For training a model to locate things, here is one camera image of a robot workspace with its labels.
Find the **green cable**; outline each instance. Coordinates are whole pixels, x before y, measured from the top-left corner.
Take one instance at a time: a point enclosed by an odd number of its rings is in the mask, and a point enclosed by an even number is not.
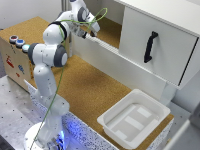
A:
[[[99,19],[96,20],[96,17],[97,17],[103,10],[106,10],[105,14],[104,14],[101,18],[99,18]],[[79,21],[74,21],[74,20],[62,20],[61,22],[64,22],[64,21],[72,21],[72,22],[76,22],[76,23],[89,24],[89,26],[88,26],[88,28],[87,28],[87,31],[88,31],[88,30],[90,29],[90,26],[91,26],[92,23],[97,22],[97,21],[103,19],[103,18],[105,17],[106,14],[107,14],[107,8],[103,8],[103,9],[101,9],[101,10],[96,14],[96,16],[94,17],[94,19],[93,19],[91,22],[79,22]],[[61,32],[61,34],[62,34],[62,38],[63,38],[63,41],[64,41],[64,47],[65,47],[64,34],[63,34],[62,29],[61,29],[60,26],[59,26],[59,29],[60,29],[60,32]],[[60,75],[60,80],[59,80],[59,83],[58,83],[58,87],[57,87],[56,93],[55,93],[55,95],[54,95],[54,97],[53,97],[53,100],[52,100],[52,102],[51,102],[51,104],[50,104],[50,106],[49,106],[49,108],[48,108],[48,110],[47,110],[47,112],[46,112],[46,114],[45,114],[44,119],[42,120],[42,123],[41,123],[41,125],[40,125],[40,128],[39,128],[39,130],[38,130],[38,132],[37,132],[37,134],[36,134],[34,140],[33,140],[33,143],[32,143],[32,145],[31,145],[30,150],[32,149],[33,144],[34,144],[34,142],[36,141],[36,138],[37,138],[37,136],[38,136],[38,134],[39,134],[39,132],[40,132],[40,129],[42,128],[42,125],[43,125],[43,123],[44,123],[44,121],[45,121],[45,119],[46,119],[46,117],[47,117],[47,115],[48,115],[48,113],[49,113],[49,111],[50,111],[50,109],[51,109],[51,107],[52,107],[54,101],[55,101],[56,95],[57,95],[58,90],[59,90],[59,88],[60,88],[60,83],[61,83],[61,80],[62,80],[63,72],[64,72],[64,66],[62,67],[62,73],[61,73],[61,75]]]

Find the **white cabinet door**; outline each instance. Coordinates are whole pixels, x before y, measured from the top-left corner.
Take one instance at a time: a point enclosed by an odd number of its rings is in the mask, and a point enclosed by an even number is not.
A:
[[[152,60],[144,63],[147,42],[153,31],[158,37],[153,40]],[[125,8],[120,54],[176,85],[181,81],[196,41],[197,37],[191,34]]]

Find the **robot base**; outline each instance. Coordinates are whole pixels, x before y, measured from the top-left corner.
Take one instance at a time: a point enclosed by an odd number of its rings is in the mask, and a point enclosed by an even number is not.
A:
[[[40,125],[41,125],[41,122],[40,123],[37,123],[35,124],[34,126],[32,126],[25,134],[25,137],[24,137],[24,150],[30,150],[31,148],[31,145],[34,141],[34,138],[40,128]],[[70,142],[70,138],[68,137],[67,134],[65,134],[65,145],[68,146],[69,145],[69,142]],[[33,147],[31,150],[49,150],[49,148],[41,148],[39,145],[38,145],[38,142],[34,142],[33,144]]]

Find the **cable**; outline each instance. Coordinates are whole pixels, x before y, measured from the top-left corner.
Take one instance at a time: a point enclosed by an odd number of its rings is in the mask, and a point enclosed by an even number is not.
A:
[[[99,19],[96,20],[96,17],[97,17],[103,10],[106,10],[106,12],[104,13],[104,15],[103,15],[102,17],[100,17]],[[108,10],[107,8],[101,9],[101,10],[95,15],[94,19],[93,19],[91,22],[79,22],[79,21],[74,21],[74,20],[62,20],[61,22],[64,22],[64,21],[72,21],[72,22],[76,22],[76,23],[89,24],[89,26],[88,26],[88,28],[87,28],[87,31],[88,31],[92,23],[97,22],[97,21],[99,21],[99,20],[101,20],[101,19],[103,19],[103,18],[105,17],[105,15],[107,14],[107,10]],[[62,29],[61,29],[60,26],[59,26],[59,29],[60,29],[62,38],[63,38],[63,40],[64,40],[64,34],[63,34]],[[30,150],[32,149],[33,144],[34,144],[34,142],[36,141],[36,138],[37,138],[37,136],[38,136],[38,134],[39,134],[39,132],[40,132],[40,130],[41,130],[41,128],[42,128],[42,125],[43,125],[43,123],[44,123],[44,121],[45,121],[45,119],[46,119],[46,117],[47,117],[47,115],[48,115],[48,113],[49,113],[49,111],[50,111],[50,109],[51,109],[51,107],[52,107],[54,101],[55,101],[56,95],[57,95],[58,90],[59,90],[59,88],[60,88],[60,83],[61,83],[61,80],[62,80],[63,72],[64,72],[64,66],[62,67],[62,73],[61,73],[61,75],[60,75],[60,80],[59,80],[59,83],[58,83],[58,87],[57,87],[56,93],[55,93],[55,95],[54,95],[54,97],[53,97],[53,100],[52,100],[52,102],[51,102],[51,104],[50,104],[50,106],[49,106],[49,108],[48,108],[48,110],[47,110],[47,112],[46,112],[46,114],[45,114],[44,119],[42,120],[42,123],[41,123],[41,125],[40,125],[40,128],[39,128],[39,130],[38,130],[38,132],[37,132],[37,134],[36,134],[34,140],[33,140],[33,143],[31,144]]]

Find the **cabinet handle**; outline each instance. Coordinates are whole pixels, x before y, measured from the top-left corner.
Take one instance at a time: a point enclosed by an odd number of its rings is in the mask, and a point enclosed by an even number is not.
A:
[[[155,39],[157,36],[158,36],[158,33],[153,31],[151,36],[149,37],[149,40],[147,42],[146,52],[144,55],[144,63],[147,63],[152,59],[152,57],[150,56],[151,48],[152,48],[152,44],[153,44],[153,39]]]

